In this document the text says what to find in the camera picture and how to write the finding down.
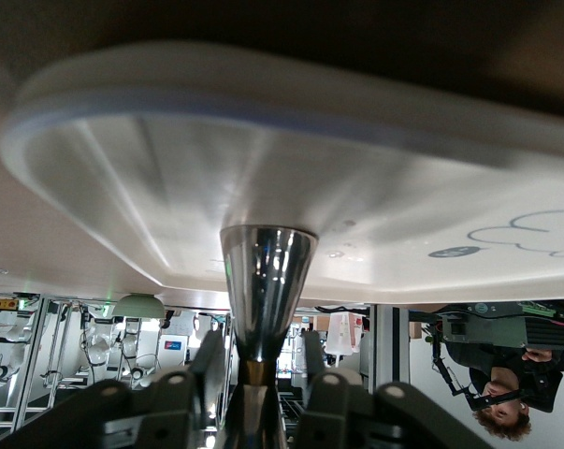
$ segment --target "shiny metal cone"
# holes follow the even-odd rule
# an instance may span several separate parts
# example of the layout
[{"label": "shiny metal cone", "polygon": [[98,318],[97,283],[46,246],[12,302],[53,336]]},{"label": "shiny metal cone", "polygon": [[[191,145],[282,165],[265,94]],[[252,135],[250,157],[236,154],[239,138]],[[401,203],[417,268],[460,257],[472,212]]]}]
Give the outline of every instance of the shiny metal cone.
[{"label": "shiny metal cone", "polygon": [[215,447],[284,448],[276,361],[317,238],[290,228],[250,225],[224,229],[221,238],[239,353],[239,385]]}]

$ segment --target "man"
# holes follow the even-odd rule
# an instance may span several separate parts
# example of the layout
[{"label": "man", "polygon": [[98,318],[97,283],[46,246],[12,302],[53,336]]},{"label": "man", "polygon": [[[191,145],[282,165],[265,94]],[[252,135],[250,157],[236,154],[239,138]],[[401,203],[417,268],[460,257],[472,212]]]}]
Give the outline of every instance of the man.
[{"label": "man", "polygon": [[470,380],[483,396],[500,396],[520,388],[531,392],[527,398],[473,414],[491,435],[520,441],[531,430],[529,407],[547,413],[554,409],[564,371],[564,351],[450,342],[446,347],[457,364],[469,368]]}]

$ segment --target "man's hand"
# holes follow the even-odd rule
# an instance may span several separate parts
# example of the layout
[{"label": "man's hand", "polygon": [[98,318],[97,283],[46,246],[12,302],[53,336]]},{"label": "man's hand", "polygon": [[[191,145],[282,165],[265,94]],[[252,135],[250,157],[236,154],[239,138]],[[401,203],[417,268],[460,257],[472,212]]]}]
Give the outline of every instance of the man's hand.
[{"label": "man's hand", "polygon": [[533,360],[534,362],[549,362],[552,360],[551,349],[531,349],[523,354],[523,360]]}]

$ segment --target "curly hair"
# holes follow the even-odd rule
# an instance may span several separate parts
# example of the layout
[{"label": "curly hair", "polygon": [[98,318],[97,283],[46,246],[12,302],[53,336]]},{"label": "curly hair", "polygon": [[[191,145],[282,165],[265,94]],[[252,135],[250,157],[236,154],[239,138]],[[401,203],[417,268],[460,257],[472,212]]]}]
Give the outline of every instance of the curly hair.
[{"label": "curly hair", "polygon": [[520,442],[525,435],[531,432],[531,423],[528,421],[528,416],[522,413],[518,414],[518,420],[513,426],[501,426],[492,419],[491,415],[481,411],[472,415],[490,435],[502,439],[507,438],[511,442]]}]

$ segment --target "white wall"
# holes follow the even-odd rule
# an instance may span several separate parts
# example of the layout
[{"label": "white wall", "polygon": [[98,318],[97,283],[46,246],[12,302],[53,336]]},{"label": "white wall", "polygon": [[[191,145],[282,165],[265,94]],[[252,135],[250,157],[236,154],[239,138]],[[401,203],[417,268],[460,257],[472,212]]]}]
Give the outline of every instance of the white wall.
[{"label": "white wall", "polygon": [[[468,369],[454,363],[446,354],[446,366],[452,368],[457,379],[466,385],[470,382]],[[440,374],[431,369],[431,345],[424,340],[411,341],[411,382],[419,390],[440,404],[445,411],[471,428],[492,447],[530,449],[564,449],[564,379],[558,389],[554,411],[543,413],[531,409],[529,417],[531,433],[521,442],[509,442],[491,437],[472,417],[467,401],[462,397],[453,398]]]}]

